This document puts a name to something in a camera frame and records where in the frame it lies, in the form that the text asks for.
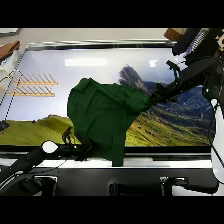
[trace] screen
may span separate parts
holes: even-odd
[[[101,84],[130,85],[146,94],[155,84],[174,81],[166,64],[184,61],[171,48],[75,49],[27,51],[0,106],[0,119],[9,127],[0,144],[63,143],[61,135],[72,125],[67,118],[70,90],[82,78]],[[177,103],[158,104],[141,113],[126,133],[126,146],[205,146],[212,107],[196,87],[178,96]],[[73,141],[78,140],[73,134]]]

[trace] mountain image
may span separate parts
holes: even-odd
[[[138,88],[144,94],[156,91],[155,82],[144,82],[131,66],[120,71],[121,85]],[[142,113],[126,134],[127,146],[206,146],[213,109],[195,87],[177,96],[176,103],[160,103]]]

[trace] mountain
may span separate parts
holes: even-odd
[[[138,73],[128,65],[122,69],[120,77],[120,84],[138,88],[145,94],[151,95],[156,91],[155,82],[144,82]],[[213,116],[213,109],[203,97],[202,87],[195,87],[177,96],[177,98],[176,103],[157,104],[151,107],[148,113],[143,113],[144,116],[138,117],[127,132],[127,139],[132,139],[131,142],[135,142],[134,138],[137,138],[138,142],[141,139],[141,144],[145,142],[145,145],[161,145],[162,142],[164,146],[207,145],[207,132]],[[170,132],[169,139],[167,139],[168,134],[160,133],[161,131]]]

